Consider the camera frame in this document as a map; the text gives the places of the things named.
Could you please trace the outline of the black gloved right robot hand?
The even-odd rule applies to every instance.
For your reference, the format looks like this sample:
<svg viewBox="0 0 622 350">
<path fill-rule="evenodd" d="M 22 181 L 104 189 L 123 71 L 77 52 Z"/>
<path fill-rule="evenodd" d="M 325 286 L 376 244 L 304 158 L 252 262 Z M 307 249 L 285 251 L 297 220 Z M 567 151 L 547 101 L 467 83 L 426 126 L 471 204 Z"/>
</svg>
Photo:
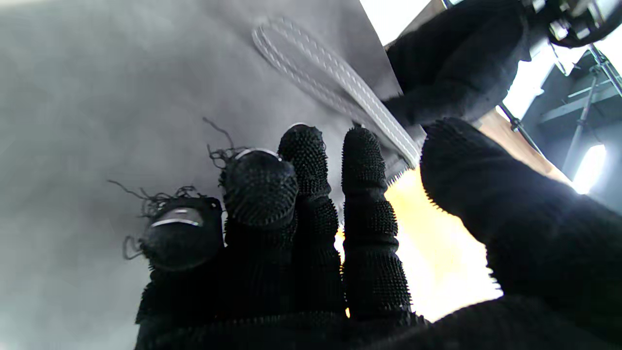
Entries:
<svg viewBox="0 0 622 350">
<path fill-rule="evenodd" d="M 411 310 L 375 135 L 346 133 L 345 261 L 335 249 L 322 133 L 298 124 L 278 153 L 233 148 L 224 201 L 146 197 L 150 281 L 137 350 L 619 350 L 621 217 L 535 172 L 467 122 L 427 128 L 427 197 L 486 248 L 503 295 L 433 323 Z"/>
</svg>

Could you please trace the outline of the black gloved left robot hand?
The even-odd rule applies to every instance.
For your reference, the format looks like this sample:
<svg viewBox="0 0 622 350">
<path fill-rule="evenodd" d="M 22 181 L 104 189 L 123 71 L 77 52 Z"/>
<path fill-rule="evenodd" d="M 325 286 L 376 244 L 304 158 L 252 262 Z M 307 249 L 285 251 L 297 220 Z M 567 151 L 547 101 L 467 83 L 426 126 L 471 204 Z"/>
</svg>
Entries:
<svg viewBox="0 0 622 350">
<path fill-rule="evenodd" d="M 402 95 L 384 106 L 404 128 L 472 123 L 506 98 L 519 62 L 530 58 L 528 35 L 518 0 L 464 0 L 387 49 Z"/>
</svg>

